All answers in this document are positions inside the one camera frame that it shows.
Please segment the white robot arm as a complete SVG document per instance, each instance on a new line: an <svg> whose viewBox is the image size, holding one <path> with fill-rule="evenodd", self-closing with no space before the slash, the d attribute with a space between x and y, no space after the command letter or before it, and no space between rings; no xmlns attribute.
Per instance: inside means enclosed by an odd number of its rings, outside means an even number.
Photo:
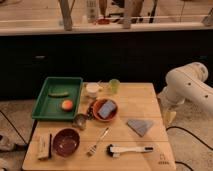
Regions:
<svg viewBox="0 0 213 171"><path fill-rule="evenodd" d="M174 68L166 74L166 86L158 94L165 126L175 118L174 108L186 99L213 115L213 88L205 84L207 78L208 69L200 62Z"/></svg>

